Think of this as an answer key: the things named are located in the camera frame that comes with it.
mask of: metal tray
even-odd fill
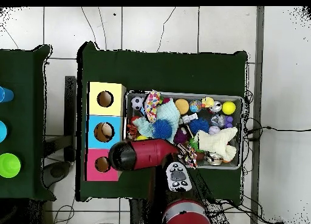
[[[128,124],[129,120],[133,116],[141,116],[140,112],[137,110],[133,110],[131,106],[131,100],[134,97],[142,97],[145,98],[145,96],[150,91],[136,91],[131,90],[127,91],[125,93],[124,97],[124,121],[123,121],[123,139],[126,139],[126,125]],[[242,157],[243,157],[243,126],[244,126],[244,99],[242,97],[236,97],[236,96],[228,96],[228,95],[208,95],[208,94],[195,94],[195,93],[169,93],[169,92],[161,92],[161,96],[163,97],[169,97],[173,98],[175,101],[176,99],[183,98],[186,99],[188,102],[194,99],[201,100],[205,97],[211,97],[215,101],[220,101],[221,103],[224,103],[225,101],[232,101],[236,105],[235,112],[231,115],[233,117],[233,126],[237,127],[238,132],[234,139],[232,139],[229,144],[232,146],[235,146],[237,149],[237,153],[229,163],[222,163],[219,166],[212,166],[209,165],[207,161],[202,160],[198,161],[197,165],[198,168],[207,168],[207,169],[238,169],[242,164]],[[198,117],[202,117],[208,120],[210,126],[211,126],[211,117],[213,116],[211,113],[209,113],[207,110],[201,110],[197,113]]]

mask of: dark green cloth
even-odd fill
[[[33,51],[0,50],[0,86],[11,89],[14,99],[0,103],[0,120],[8,128],[0,154],[15,154],[21,170],[14,178],[0,176],[0,197],[54,200],[41,184],[44,128],[44,60],[49,46]]]
[[[92,42],[78,52],[82,80],[81,147],[84,154],[86,129],[86,90],[88,81],[120,83],[127,90],[205,93],[244,96],[247,54],[142,53],[131,51],[99,51]],[[80,161],[81,173],[84,161]],[[241,169],[199,170],[217,199],[240,201]],[[82,197],[147,198],[150,169],[123,172],[118,182],[85,182],[80,176]]]

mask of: pink box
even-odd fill
[[[108,157],[109,149],[88,149],[86,163],[86,181],[89,182],[117,182],[120,171],[112,167],[107,172],[100,172],[95,168],[95,161],[100,157]]]

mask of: blue cup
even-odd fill
[[[13,100],[14,93],[10,89],[6,89],[5,87],[0,87],[0,103],[5,103]]]
[[[7,136],[7,126],[0,120],[0,143],[5,140]]]

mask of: white remote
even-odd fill
[[[192,189],[192,184],[186,167],[179,161],[172,162],[166,169],[168,188],[172,192],[186,192]]]

